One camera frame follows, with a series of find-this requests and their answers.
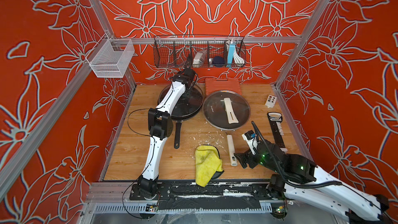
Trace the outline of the glass lid with beige handle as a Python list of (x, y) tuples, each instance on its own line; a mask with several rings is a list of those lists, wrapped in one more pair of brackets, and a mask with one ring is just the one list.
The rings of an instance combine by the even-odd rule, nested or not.
[(205, 98), (202, 110), (207, 122), (225, 131), (241, 128), (251, 116), (248, 101), (240, 94), (229, 90), (211, 93)]

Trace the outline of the yellow microfiber cloth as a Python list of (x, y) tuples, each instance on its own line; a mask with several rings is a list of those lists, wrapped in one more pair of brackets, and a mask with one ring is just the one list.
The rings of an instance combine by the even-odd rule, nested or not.
[(195, 182), (205, 187), (211, 179), (224, 173), (219, 151), (212, 145), (200, 145), (195, 150)]

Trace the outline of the glass pot lid black knob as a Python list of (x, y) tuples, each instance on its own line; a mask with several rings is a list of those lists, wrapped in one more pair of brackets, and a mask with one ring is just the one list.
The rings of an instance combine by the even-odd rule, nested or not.
[(172, 111), (172, 119), (175, 121), (185, 121), (194, 117), (200, 111), (203, 101), (203, 91), (195, 85), (189, 92), (185, 92), (179, 98)]

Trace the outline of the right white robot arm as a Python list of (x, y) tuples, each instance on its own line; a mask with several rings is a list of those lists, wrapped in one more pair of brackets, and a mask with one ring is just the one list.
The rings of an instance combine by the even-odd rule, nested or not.
[(385, 196), (355, 189), (302, 155), (285, 153), (265, 141), (234, 156), (243, 168), (263, 166), (274, 172), (267, 186), (274, 198), (307, 203), (350, 224), (392, 223), (386, 215), (389, 202)]

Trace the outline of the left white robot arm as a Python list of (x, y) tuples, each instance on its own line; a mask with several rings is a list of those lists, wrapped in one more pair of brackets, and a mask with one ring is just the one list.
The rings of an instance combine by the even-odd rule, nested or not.
[(171, 86), (162, 101), (148, 111), (150, 147), (143, 172), (137, 179), (139, 192), (145, 198), (152, 199), (157, 194), (162, 151), (174, 127), (172, 112), (183, 94), (193, 87), (196, 75), (192, 68), (178, 72), (173, 76)]

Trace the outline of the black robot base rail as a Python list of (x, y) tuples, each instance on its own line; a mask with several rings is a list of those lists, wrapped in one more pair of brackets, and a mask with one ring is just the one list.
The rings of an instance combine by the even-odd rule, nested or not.
[(161, 180), (151, 196), (135, 183), (127, 190), (129, 201), (155, 202), (160, 210), (276, 211), (291, 202), (268, 189), (268, 179), (217, 179), (207, 186), (193, 180)]

